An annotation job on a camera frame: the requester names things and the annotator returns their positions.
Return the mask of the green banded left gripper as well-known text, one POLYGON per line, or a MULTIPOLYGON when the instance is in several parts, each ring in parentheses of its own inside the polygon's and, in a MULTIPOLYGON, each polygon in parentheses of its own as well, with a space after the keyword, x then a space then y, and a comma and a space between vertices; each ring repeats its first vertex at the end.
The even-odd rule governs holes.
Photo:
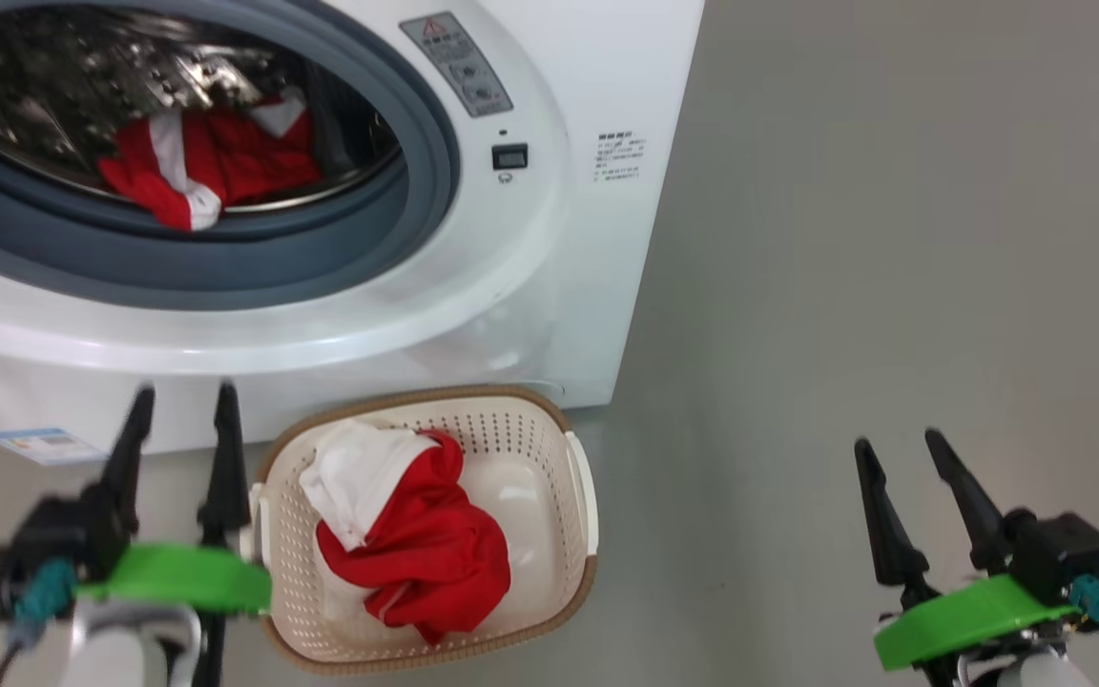
MULTIPOLYGON (((130 535, 138 533, 141 450, 154 408, 156 389, 142 385, 99 480, 130 535)), ((104 579, 80 584, 74 686, 219 686, 227 620, 271 612, 269 570, 227 551, 230 538, 252 523, 238 392, 227 380, 219 384, 214 426, 208 492, 197 510, 201 547, 131 545, 104 579)))

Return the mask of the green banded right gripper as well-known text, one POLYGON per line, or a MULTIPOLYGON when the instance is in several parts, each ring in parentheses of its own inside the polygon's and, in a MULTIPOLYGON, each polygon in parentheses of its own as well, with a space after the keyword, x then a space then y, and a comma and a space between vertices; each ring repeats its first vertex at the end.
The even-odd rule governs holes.
MULTIPOLYGON (((972 542, 972 565, 983 573, 1007 573, 1010 544, 1004 517, 936 426, 924 432, 930 458, 958 505, 972 542)), ((921 588, 929 562, 913 547, 888 494, 880 458, 861 436, 854 453, 874 575, 886 587, 921 588)), ((1024 656, 1061 642, 1080 609, 1042 603, 1011 575, 993 575, 962 590, 933 597, 885 623, 874 635, 882 671, 937 668, 958 671, 958 662, 1024 656)))

